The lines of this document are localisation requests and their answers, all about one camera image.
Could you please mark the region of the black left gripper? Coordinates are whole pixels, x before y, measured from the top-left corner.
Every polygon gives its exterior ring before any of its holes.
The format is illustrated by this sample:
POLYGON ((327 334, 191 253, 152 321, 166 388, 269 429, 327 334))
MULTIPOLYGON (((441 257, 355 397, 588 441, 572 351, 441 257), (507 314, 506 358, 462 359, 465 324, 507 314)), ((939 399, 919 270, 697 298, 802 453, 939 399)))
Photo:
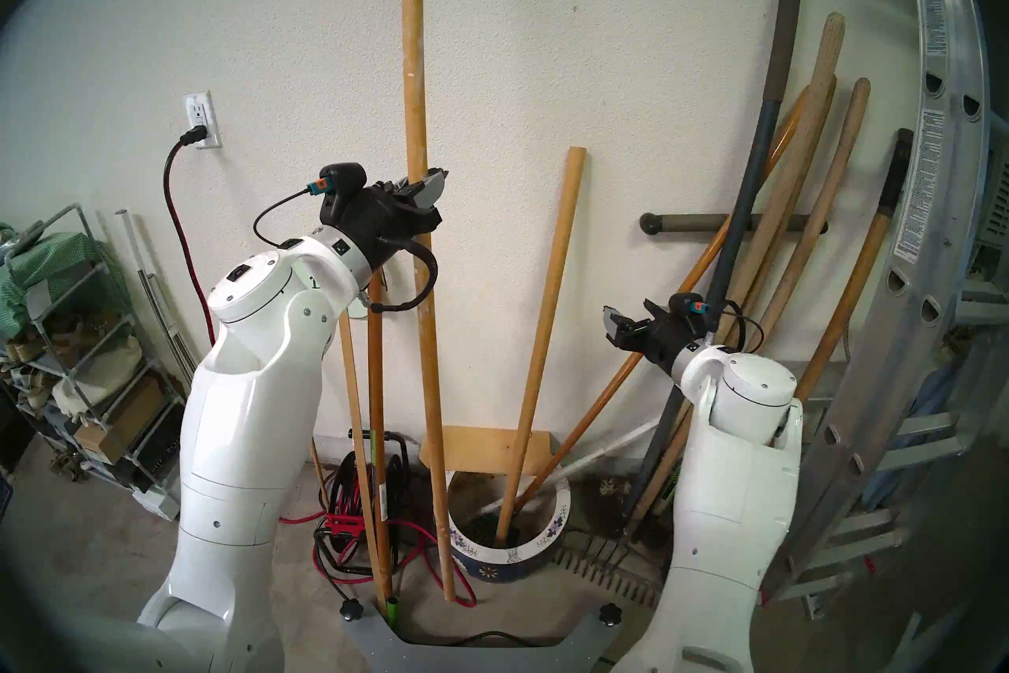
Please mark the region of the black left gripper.
POLYGON ((334 190, 327 196, 328 247, 350 269, 380 269, 417 235, 412 214, 396 198, 407 197, 414 208, 434 208, 448 172, 430 169, 416 183, 406 177, 355 192, 334 190))

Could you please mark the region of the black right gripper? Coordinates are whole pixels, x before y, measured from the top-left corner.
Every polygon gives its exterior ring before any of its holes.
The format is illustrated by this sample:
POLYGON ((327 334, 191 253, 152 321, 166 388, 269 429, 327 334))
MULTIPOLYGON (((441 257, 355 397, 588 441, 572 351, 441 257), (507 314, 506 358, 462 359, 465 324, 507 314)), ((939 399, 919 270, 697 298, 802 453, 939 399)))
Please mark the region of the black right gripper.
POLYGON ((607 340, 622 347, 627 334, 631 333, 631 351, 640 353, 664 373, 671 374, 684 350, 693 352, 698 349, 691 345, 707 334, 706 316, 700 313, 670 313, 668 306, 652 300, 644 300, 644 307, 650 318, 636 322, 634 327, 633 319, 616 309, 603 309, 607 340))

